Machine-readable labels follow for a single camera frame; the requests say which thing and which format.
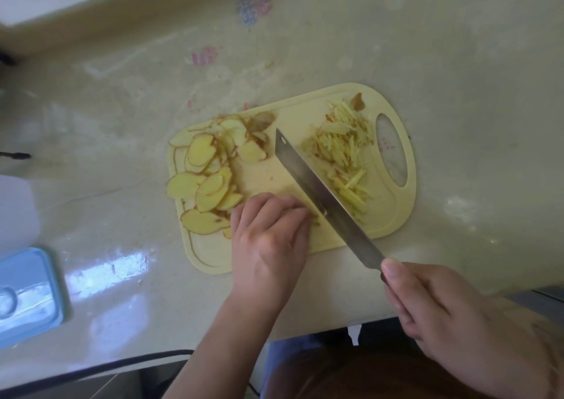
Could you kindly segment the person's right hand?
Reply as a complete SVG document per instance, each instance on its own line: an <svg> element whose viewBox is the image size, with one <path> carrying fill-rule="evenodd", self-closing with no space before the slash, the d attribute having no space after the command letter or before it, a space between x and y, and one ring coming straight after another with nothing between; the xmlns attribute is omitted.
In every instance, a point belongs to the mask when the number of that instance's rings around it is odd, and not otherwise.
<svg viewBox="0 0 564 399"><path fill-rule="evenodd" d="M425 354L475 389L503 395L511 355L500 338L501 314L461 276L436 269L437 293L428 293L413 278L389 279L386 293L405 333L422 343Z"/></svg>

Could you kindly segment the person's left hand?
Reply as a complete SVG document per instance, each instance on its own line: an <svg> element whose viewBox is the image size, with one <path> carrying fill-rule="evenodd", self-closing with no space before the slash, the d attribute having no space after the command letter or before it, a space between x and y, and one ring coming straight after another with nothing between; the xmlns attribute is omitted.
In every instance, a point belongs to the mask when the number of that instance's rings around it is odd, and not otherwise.
<svg viewBox="0 0 564 399"><path fill-rule="evenodd" d="M261 193L242 203L245 207L241 221L231 237L232 292L273 299L286 297L288 302L305 267L313 216L302 202L305 221L296 233L264 232L264 203L271 195Z"/></svg>

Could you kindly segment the steel kitchen knife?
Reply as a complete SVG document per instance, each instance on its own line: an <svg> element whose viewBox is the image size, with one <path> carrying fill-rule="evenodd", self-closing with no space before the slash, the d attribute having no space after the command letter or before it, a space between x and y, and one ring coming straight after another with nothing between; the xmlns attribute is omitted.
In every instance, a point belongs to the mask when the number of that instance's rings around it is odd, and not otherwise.
<svg viewBox="0 0 564 399"><path fill-rule="evenodd" d="M275 155L363 266L381 270L382 252L278 128Z"/></svg>

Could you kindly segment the person's right forearm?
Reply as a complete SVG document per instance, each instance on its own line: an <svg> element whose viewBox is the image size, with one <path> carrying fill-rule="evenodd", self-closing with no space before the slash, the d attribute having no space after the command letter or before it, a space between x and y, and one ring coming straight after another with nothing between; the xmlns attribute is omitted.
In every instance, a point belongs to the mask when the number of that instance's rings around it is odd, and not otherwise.
<svg viewBox="0 0 564 399"><path fill-rule="evenodd" d="M500 365L506 370L503 398L564 399L564 325L506 298L492 303L511 352Z"/></svg>

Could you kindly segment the person's left forearm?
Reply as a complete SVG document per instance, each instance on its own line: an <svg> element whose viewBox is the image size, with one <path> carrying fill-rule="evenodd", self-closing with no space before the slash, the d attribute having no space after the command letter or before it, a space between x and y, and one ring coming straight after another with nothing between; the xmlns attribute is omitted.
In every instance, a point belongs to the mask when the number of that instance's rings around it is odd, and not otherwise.
<svg viewBox="0 0 564 399"><path fill-rule="evenodd" d="M162 399L243 399L287 298L230 293Z"/></svg>

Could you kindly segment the yellow plastic cutting board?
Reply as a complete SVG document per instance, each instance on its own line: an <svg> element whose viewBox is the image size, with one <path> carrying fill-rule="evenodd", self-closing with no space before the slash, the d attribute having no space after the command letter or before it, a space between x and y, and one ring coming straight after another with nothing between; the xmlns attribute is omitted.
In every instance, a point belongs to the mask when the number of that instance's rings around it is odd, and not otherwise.
<svg viewBox="0 0 564 399"><path fill-rule="evenodd" d="M368 200L366 213L357 222L371 239L375 239L395 232L407 221L413 210L417 188L410 139L397 113L381 94L363 84L343 83L238 113L247 117L261 111L272 111L276 115L274 123L266 129L270 138L267 160L243 165L239 188L244 200L263 192L289 193L310 206L316 216L310 253L345 244L277 159L275 131L278 128L285 135L328 186L314 161L303 154L300 144L324 120L329 102L348 100L358 92L362 93L365 102L362 113L370 122L375 143L363 151L368 168L364 185L372 198ZM176 200L175 206L179 217L180 204ZM223 237L222 232L201 236L187 232L181 225L180 229L187 258L195 268L210 275L232 270L231 242Z"/></svg>

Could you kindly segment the pile of potato slices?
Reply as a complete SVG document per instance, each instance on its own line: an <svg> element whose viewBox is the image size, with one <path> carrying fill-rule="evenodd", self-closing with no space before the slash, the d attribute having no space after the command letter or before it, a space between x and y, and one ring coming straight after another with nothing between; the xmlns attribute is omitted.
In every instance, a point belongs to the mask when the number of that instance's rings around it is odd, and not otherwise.
<svg viewBox="0 0 564 399"><path fill-rule="evenodd" d="M219 115L169 141L172 174L166 194L180 204L179 221L187 232L222 232L231 239L231 213L244 200L239 188L243 165L267 160L266 129L275 119L272 111Z"/></svg>

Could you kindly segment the pile of potato strips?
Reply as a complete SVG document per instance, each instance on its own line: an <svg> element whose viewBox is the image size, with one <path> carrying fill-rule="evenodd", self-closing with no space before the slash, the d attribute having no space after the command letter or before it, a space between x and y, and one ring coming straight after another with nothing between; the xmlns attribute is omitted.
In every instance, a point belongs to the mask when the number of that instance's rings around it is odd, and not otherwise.
<svg viewBox="0 0 564 399"><path fill-rule="evenodd" d="M375 143L375 134L363 111L350 108L350 99L329 102L324 120L300 146L303 154L314 161L337 199L360 220L372 198L364 185L368 168L363 151Z"/></svg>

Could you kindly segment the person's blue clothing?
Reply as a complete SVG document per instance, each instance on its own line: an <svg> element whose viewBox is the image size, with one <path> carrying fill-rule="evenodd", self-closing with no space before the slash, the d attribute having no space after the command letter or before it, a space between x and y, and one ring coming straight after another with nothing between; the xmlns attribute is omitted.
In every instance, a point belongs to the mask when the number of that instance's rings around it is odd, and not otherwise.
<svg viewBox="0 0 564 399"><path fill-rule="evenodd" d="M390 317L351 327L316 332L273 341L268 346L260 399L278 399L291 381L310 381L339 368L349 352L366 352L376 356L421 357L415 339L402 329L398 317Z"/></svg>

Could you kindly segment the light blue container lid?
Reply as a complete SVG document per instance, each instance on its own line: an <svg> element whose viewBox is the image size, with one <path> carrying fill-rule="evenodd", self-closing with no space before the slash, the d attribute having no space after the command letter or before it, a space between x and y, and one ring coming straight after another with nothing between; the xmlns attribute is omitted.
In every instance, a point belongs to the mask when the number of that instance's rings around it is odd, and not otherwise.
<svg viewBox="0 0 564 399"><path fill-rule="evenodd" d="M65 303L52 258L29 247L0 260L0 350L59 326Z"/></svg>

